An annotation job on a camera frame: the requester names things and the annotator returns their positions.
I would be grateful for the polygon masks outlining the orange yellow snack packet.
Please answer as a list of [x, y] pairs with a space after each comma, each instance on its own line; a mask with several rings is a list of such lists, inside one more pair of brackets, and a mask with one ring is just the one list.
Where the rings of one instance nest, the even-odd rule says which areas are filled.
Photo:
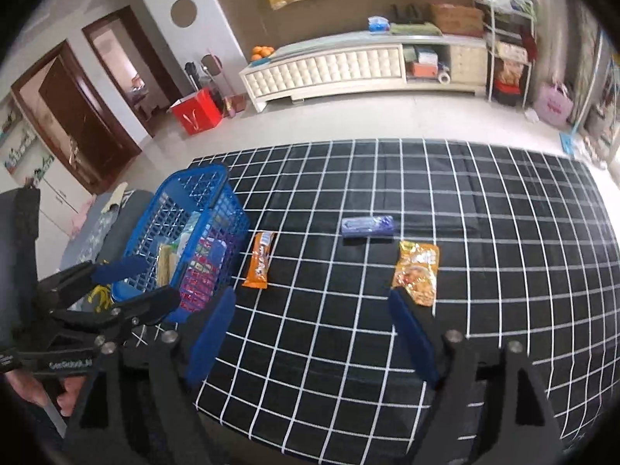
[[411, 240], [400, 240], [391, 287], [403, 288], [412, 301], [432, 308], [437, 295], [439, 247]]

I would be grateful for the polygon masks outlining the dark wooden door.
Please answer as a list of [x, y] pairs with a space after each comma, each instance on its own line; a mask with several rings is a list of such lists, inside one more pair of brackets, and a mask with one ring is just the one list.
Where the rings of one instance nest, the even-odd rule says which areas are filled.
[[106, 191], [140, 153], [65, 41], [10, 90], [46, 147], [91, 193]]

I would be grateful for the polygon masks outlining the green-sealed cracker pack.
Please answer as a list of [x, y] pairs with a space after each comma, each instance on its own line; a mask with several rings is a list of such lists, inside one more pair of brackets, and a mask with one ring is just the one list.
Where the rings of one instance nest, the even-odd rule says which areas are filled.
[[165, 243], [158, 245], [155, 267], [155, 282], [158, 287], [168, 286], [172, 282], [178, 263], [177, 246]]

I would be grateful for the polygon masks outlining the red yellow snack pouch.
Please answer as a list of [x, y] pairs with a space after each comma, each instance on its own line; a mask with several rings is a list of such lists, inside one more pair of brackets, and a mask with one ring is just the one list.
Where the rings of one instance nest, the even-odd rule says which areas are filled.
[[224, 241], [211, 237], [199, 241], [180, 284], [180, 308], [194, 313], [205, 307], [214, 294], [225, 255]]

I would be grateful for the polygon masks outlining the black white grid tablecloth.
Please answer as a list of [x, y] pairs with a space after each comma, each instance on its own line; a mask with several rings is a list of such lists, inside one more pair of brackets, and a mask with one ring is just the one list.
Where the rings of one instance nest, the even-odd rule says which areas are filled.
[[200, 413], [316, 464], [385, 464], [433, 398], [389, 313], [403, 288], [483, 351], [530, 357], [565, 445], [619, 394], [619, 244], [591, 169], [425, 139], [206, 157], [162, 182], [128, 240], [177, 258], [183, 312], [236, 310]]

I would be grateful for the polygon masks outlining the orange snack bar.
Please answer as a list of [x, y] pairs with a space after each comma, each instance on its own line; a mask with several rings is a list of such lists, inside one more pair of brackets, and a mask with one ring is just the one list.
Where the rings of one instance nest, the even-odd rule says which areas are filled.
[[265, 290], [268, 287], [268, 270], [274, 233], [257, 232], [254, 237], [251, 260], [243, 282], [245, 288]]

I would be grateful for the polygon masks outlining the cream TV cabinet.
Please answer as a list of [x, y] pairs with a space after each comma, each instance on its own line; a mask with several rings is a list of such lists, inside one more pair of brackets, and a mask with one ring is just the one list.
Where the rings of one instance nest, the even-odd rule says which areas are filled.
[[239, 73], [256, 111], [292, 101], [382, 91], [447, 91], [482, 96], [487, 43], [458, 35], [352, 31], [291, 43]]

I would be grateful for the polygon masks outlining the red paper bag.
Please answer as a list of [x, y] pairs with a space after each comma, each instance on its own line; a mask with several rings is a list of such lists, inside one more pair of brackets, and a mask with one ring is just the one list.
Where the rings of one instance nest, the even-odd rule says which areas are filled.
[[207, 89], [200, 89], [173, 103], [169, 111], [189, 136], [214, 129], [221, 123], [223, 114]]

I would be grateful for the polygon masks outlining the purple blue tissue pack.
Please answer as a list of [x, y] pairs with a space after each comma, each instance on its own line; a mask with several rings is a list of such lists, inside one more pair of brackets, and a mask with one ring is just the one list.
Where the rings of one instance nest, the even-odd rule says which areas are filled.
[[391, 237], [395, 222], [391, 215], [345, 217], [341, 220], [341, 236], [344, 238]]

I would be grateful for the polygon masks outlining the blue plastic basket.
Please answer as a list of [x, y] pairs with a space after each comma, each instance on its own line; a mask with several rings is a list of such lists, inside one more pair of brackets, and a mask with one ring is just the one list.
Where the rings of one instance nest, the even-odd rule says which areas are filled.
[[[226, 244], [226, 255], [211, 300], [218, 291], [228, 287], [232, 267], [248, 232], [248, 216], [232, 190], [225, 165], [217, 163], [174, 172], [155, 191], [124, 251], [126, 256], [144, 257], [148, 269], [114, 283], [112, 298], [123, 302], [158, 288], [155, 267], [158, 245], [163, 243], [177, 246], [179, 263], [169, 285], [180, 294], [180, 284], [196, 245], [202, 238], [211, 237]], [[165, 320], [184, 323], [191, 314], [179, 305]]]

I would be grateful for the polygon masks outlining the grey queen shirt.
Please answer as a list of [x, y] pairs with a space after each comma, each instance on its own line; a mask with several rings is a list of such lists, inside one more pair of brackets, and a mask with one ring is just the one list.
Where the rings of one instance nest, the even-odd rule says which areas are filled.
[[152, 200], [153, 193], [142, 189], [127, 189], [118, 204], [104, 206], [111, 193], [96, 197], [86, 211], [80, 231], [69, 241], [60, 263], [60, 270], [80, 262], [109, 264], [122, 258], [133, 228]]

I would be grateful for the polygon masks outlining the plate of oranges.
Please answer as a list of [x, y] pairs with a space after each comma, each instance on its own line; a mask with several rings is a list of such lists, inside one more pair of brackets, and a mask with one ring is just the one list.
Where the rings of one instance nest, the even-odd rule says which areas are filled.
[[276, 50], [271, 46], [254, 46], [251, 52], [250, 61], [263, 61], [272, 56], [275, 51]]

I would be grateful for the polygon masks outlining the cardboard box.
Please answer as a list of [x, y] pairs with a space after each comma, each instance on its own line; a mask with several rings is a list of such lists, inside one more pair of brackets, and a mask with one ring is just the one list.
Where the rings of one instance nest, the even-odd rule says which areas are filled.
[[473, 6], [431, 4], [431, 21], [445, 35], [481, 38], [483, 12]]

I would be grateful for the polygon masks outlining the white metal shelf rack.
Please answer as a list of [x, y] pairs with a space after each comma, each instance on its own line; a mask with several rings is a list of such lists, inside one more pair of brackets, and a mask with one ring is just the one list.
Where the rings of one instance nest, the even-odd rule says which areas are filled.
[[487, 42], [487, 98], [524, 108], [537, 59], [536, 11], [533, 0], [472, 0], [482, 11]]

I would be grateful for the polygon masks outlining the pink tote bag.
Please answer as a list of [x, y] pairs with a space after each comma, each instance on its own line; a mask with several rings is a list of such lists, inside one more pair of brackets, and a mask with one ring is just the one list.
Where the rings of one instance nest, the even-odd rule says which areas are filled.
[[540, 121], [561, 128], [574, 107], [570, 91], [563, 83], [543, 83], [533, 109]]

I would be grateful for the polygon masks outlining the blue tissue box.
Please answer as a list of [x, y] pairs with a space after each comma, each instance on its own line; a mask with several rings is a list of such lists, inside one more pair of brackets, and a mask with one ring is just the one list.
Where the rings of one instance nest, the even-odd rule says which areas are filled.
[[386, 17], [370, 16], [367, 21], [370, 33], [387, 33], [390, 31], [390, 21]]

